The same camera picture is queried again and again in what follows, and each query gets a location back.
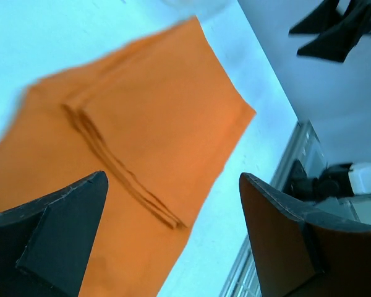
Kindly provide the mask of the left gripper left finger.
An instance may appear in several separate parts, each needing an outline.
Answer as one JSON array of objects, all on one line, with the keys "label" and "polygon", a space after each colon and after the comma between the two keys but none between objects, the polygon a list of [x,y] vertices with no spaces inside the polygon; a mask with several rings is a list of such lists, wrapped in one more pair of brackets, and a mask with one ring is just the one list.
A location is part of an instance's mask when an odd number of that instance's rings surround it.
[{"label": "left gripper left finger", "polygon": [[107,192],[96,171],[0,212],[0,296],[78,296]]}]

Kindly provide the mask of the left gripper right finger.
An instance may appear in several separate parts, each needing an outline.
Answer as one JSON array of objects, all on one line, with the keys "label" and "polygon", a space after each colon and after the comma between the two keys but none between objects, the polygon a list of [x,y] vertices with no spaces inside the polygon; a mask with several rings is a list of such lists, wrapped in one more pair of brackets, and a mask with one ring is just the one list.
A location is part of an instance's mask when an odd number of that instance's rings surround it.
[{"label": "left gripper right finger", "polygon": [[242,173],[242,208],[263,296],[371,297],[371,225]]}]

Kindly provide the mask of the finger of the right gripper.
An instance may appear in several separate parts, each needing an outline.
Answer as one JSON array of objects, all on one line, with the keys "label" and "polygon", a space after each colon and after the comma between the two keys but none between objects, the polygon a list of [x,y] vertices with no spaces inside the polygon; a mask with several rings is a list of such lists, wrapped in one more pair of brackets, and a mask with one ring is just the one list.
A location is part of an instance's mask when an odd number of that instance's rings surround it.
[{"label": "finger of the right gripper", "polygon": [[322,1],[308,16],[289,30],[290,35],[319,34],[335,26],[342,20],[337,10],[339,0]]},{"label": "finger of the right gripper", "polygon": [[363,34],[370,29],[369,20],[341,22],[299,48],[297,55],[343,63]]}]

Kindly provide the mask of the orange trousers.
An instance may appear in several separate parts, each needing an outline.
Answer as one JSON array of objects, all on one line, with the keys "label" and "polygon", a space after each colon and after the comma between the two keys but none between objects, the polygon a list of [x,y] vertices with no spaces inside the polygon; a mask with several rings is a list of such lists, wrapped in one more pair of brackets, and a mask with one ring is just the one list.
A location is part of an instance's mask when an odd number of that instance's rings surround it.
[{"label": "orange trousers", "polygon": [[0,141],[0,211],[104,171],[82,296],[156,296],[255,115],[196,18],[29,87]]}]

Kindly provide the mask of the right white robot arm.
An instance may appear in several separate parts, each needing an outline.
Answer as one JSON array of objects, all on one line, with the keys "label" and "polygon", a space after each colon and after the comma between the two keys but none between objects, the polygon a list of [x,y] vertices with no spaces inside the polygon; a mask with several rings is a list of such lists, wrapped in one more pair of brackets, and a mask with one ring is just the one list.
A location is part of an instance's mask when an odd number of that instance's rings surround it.
[{"label": "right white robot arm", "polygon": [[[345,12],[338,1],[322,1],[289,30],[290,35],[315,35],[297,55],[343,63],[362,36],[371,35],[371,1],[350,1]],[[304,202],[321,202],[371,194],[371,163],[342,163],[308,177],[299,160],[292,164],[283,190]]]}]

